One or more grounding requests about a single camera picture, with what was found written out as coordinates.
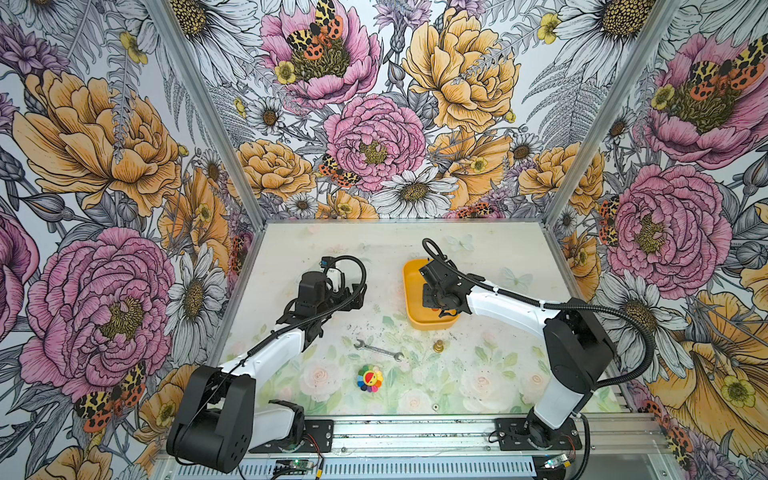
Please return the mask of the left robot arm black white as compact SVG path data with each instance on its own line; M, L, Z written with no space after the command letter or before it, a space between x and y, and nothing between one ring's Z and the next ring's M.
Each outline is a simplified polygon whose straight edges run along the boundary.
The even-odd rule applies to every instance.
M184 390L166 439L166 452L181 465L221 473L239 468L264 445L299 447L312 439L302 406L285 400L258 404L258 391L275 373L324 334L337 312L359 310L367 269L351 255L326 256L304 273L297 295L264 339L218 367L196 368Z

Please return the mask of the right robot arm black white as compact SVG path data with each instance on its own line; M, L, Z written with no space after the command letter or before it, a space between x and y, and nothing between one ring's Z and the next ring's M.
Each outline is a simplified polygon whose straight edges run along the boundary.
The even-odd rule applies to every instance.
M570 417L588 403L612 362L615 347L584 301L548 303L463 274L451 261L429 260L419 269L422 304L442 316L481 315L526 330L544 341L551 378L526 419L506 435L532 449L554 446Z

